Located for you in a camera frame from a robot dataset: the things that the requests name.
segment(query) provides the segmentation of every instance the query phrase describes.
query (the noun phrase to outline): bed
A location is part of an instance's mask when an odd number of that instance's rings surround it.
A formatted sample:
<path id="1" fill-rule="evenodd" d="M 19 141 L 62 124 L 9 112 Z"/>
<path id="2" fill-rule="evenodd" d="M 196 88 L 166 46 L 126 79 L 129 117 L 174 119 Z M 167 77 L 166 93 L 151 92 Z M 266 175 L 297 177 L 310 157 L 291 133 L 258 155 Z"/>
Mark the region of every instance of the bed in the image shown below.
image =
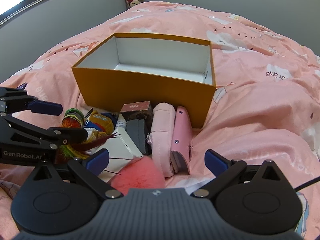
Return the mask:
<path id="1" fill-rule="evenodd" d="M 61 103 L 64 109 L 90 109 L 80 94 L 72 65 L 112 33 L 165 33 L 211 40 L 217 90 L 202 129 L 194 129 L 191 175 L 174 175 L 167 187 L 191 193 L 213 175 L 204 153 L 214 149 L 249 164 L 273 159 L 293 187 L 320 176 L 320 57 L 297 42 L 241 16 L 168 2 L 146 2 L 105 23 L 57 44 L 1 86 L 24 82 L 28 94 Z M 48 128 L 62 116 L 15 117 Z M 30 167 L 0 164 L 0 235 L 18 233 L 10 215 L 11 199 Z M 297 233 L 320 235 L 320 184 L 298 193 L 303 217 Z"/>

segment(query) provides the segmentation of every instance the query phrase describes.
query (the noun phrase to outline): open box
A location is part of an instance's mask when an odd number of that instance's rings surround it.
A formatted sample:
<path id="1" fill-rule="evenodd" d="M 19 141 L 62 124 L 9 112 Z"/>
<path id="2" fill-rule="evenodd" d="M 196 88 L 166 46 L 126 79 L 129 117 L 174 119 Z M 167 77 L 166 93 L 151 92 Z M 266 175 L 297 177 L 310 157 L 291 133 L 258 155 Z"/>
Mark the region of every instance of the open box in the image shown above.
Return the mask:
<path id="1" fill-rule="evenodd" d="M 150 101 L 187 109 L 202 128 L 215 79 L 211 42 L 156 33 L 115 33 L 73 67 L 89 106 L 119 112 L 123 104 Z"/>

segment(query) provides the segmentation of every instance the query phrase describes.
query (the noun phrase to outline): small box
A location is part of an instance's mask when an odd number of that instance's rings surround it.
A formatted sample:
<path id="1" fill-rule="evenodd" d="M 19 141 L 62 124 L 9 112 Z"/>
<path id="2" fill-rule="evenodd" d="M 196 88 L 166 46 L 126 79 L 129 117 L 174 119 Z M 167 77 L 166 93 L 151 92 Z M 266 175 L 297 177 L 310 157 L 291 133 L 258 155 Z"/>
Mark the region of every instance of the small box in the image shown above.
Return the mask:
<path id="1" fill-rule="evenodd" d="M 126 131 L 143 155 L 151 154 L 149 145 L 146 142 L 148 129 L 143 119 L 129 120 Z"/>
<path id="2" fill-rule="evenodd" d="M 209 40 L 114 33 L 89 47 L 72 67 L 87 105 L 119 112 L 130 102 L 166 102 L 202 128 L 216 89 Z"/>
<path id="3" fill-rule="evenodd" d="M 148 131 L 150 132 L 153 119 L 152 111 L 153 108 L 150 104 L 150 101 L 145 101 L 124 104 L 120 112 L 127 122 L 134 119 L 145 120 Z"/>
<path id="4" fill-rule="evenodd" d="M 109 138 L 96 150 L 96 152 L 98 152 L 101 149 L 107 149 L 109 152 L 110 160 L 108 166 L 99 175 L 99 178 L 104 182 L 108 182 L 118 173 L 121 174 L 121 169 L 130 162 L 138 161 L 143 157 L 128 133 L 122 127 L 117 127 L 115 133 L 118 135 Z"/>

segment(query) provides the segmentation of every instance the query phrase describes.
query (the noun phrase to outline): blue gripper pad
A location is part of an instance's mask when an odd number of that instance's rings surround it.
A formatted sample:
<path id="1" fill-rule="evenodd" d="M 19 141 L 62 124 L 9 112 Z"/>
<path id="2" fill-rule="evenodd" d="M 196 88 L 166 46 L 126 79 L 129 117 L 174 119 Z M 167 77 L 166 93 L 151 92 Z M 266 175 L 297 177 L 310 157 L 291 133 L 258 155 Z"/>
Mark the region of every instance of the blue gripper pad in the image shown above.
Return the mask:
<path id="1" fill-rule="evenodd" d="M 228 169 L 228 164 L 213 155 L 211 150 L 205 152 L 204 164 L 216 177 Z"/>
<path id="2" fill-rule="evenodd" d="M 28 109 L 33 113 L 38 114 L 49 114 L 49 115 L 60 115 L 63 112 L 63 107 L 60 104 L 35 100 L 28 104 Z"/>
<path id="3" fill-rule="evenodd" d="M 98 176 L 109 164 L 109 152 L 101 149 L 82 161 L 82 165 Z"/>

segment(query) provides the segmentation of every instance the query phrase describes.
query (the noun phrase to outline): pink pouch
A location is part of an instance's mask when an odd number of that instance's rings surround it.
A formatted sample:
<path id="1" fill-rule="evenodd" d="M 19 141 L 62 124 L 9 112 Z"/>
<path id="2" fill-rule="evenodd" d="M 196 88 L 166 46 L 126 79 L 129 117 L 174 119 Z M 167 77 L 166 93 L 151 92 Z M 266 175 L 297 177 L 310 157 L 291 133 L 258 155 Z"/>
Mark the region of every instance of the pink pouch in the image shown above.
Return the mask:
<path id="1" fill-rule="evenodd" d="M 170 159 L 176 173 L 190 174 L 192 127 L 187 110 L 179 106 L 173 129 Z"/>
<path id="2" fill-rule="evenodd" d="M 175 110 L 172 105 L 160 103 L 153 109 L 151 133 L 148 137 L 152 147 L 152 160 L 165 178 L 174 174 L 170 161 Z"/>

